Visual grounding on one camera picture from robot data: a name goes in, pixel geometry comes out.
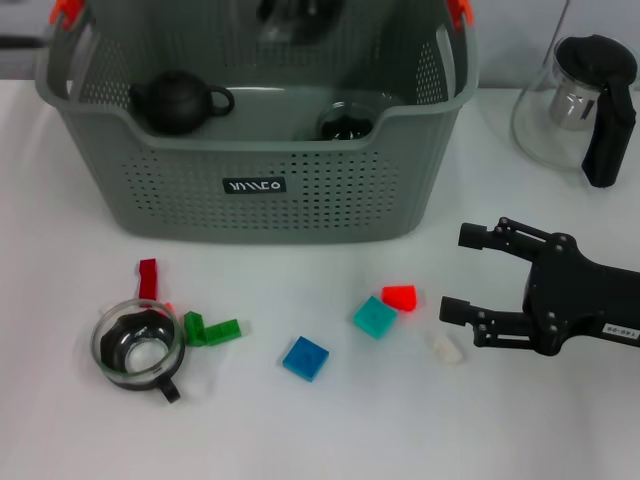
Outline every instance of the black robotic arm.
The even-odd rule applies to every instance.
[[[640,347],[639,273],[591,262],[570,235],[548,234],[507,218],[492,231],[463,224],[458,244],[501,250],[532,263],[522,312],[442,299],[440,320],[471,324],[476,346],[532,349],[553,356],[569,338],[588,335]]]

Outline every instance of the text logo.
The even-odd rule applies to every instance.
[[[224,192],[230,195],[249,193],[285,193],[284,177],[271,178],[223,178]]]

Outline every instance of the blue square tile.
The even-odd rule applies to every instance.
[[[313,382],[327,358],[329,358],[328,351],[306,338],[300,337],[287,354],[282,365],[305,380]]]

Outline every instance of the gray plastic basket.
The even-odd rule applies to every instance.
[[[447,0],[347,0],[329,36],[293,46],[243,31],[234,1],[94,0],[40,53],[38,92],[59,110],[118,222],[145,236],[241,243],[413,230],[477,86],[464,16],[456,29]],[[185,137],[154,134],[127,92],[168,69],[231,89],[236,110]],[[374,112],[371,134],[312,141],[336,102]]]

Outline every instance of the teapot handle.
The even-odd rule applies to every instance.
[[[617,78],[609,79],[598,98],[593,138],[582,162],[582,170],[591,185],[606,188],[616,183],[635,124],[636,111],[629,84]]]
[[[213,117],[222,117],[224,115],[229,115],[231,113],[231,111],[235,108],[236,99],[233,97],[233,93],[231,93],[226,88],[224,88],[224,87],[216,87],[214,85],[214,86],[209,87],[209,92],[210,93],[220,93],[220,94],[224,95],[227,98],[227,101],[229,102],[226,107],[216,107],[214,102],[213,102],[213,98],[212,98],[211,99],[211,115]]]

